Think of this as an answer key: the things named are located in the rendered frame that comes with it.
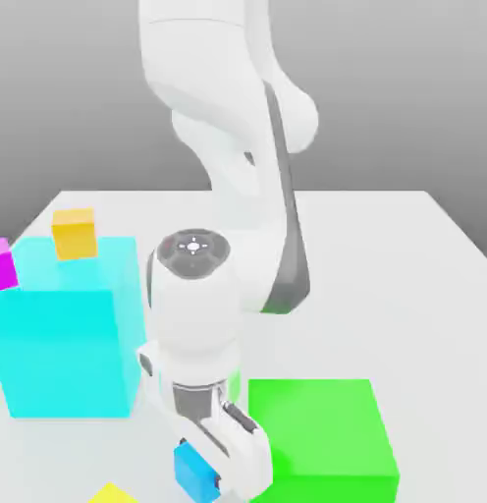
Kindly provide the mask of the small magenta cube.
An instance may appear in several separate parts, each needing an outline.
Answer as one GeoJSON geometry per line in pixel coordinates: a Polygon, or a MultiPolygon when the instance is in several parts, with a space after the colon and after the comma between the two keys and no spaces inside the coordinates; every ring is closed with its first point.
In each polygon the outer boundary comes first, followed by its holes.
{"type": "Polygon", "coordinates": [[[4,237],[0,237],[0,291],[19,285],[13,255],[4,237]]]}

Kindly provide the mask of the small yellow cube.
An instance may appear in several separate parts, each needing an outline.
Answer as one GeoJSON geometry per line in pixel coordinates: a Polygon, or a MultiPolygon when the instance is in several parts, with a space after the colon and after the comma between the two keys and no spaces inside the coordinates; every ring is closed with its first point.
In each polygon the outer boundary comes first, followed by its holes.
{"type": "Polygon", "coordinates": [[[138,501],[114,483],[108,482],[87,503],[138,503],[138,501]]]}

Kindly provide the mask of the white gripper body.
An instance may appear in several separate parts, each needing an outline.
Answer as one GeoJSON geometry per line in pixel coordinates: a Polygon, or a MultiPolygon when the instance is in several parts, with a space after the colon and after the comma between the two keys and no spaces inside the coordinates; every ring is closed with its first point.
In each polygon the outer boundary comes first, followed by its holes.
{"type": "Polygon", "coordinates": [[[218,499],[232,493],[249,501],[271,485],[271,451],[260,427],[243,425],[231,417],[205,419],[200,425],[182,418],[180,436],[221,477],[218,499]]]}

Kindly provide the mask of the large green box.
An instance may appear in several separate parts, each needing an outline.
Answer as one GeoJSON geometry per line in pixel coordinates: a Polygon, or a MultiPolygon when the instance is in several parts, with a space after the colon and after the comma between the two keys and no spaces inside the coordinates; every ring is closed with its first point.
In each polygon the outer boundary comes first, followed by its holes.
{"type": "Polygon", "coordinates": [[[367,379],[251,379],[273,482],[249,503],[396,503],[400,471],[367,379]]]}

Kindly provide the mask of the large cyan box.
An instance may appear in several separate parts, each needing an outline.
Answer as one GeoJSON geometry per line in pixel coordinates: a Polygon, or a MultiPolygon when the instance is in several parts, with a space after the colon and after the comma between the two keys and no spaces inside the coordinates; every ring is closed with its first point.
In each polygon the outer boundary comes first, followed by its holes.
{"type": "Polygon", "coordinates": [[[137,249],[104,237],[95,258],[62,261],[52,239],[13,247],[20,285],[0,292],[0,383],[15,419],[131,415],[145,341],[137,249]]]}

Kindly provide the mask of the small blue cube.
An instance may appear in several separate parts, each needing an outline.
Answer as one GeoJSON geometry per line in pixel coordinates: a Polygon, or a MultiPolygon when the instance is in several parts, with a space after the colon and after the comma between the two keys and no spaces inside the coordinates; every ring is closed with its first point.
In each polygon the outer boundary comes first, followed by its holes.
{"type": "Polygon", "coordinates": [[[221,496],[221,477],[184,438],[174,449],[174,471],[194,503],[213,503],[221,496]]]}

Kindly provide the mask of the small orange cube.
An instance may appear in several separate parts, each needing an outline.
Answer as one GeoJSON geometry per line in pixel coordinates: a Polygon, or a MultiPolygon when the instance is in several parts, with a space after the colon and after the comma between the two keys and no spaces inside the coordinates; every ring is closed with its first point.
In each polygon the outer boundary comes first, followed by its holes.
{"type": "Polygon", "coordinates": [[[93,208],[55,210],[51,229],[59,260],[98,256],[93,208]]]}

